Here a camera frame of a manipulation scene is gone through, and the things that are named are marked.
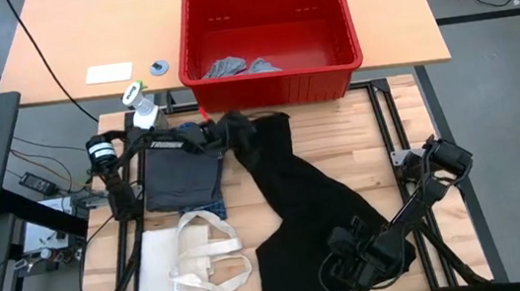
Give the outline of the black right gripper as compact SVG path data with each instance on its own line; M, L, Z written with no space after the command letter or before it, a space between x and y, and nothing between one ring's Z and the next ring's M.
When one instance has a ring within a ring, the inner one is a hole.
M333 228L328 247L334 255L330 275L354 291L390 287L405 269L401 226L397 224L372 233L353 216L349 229Z

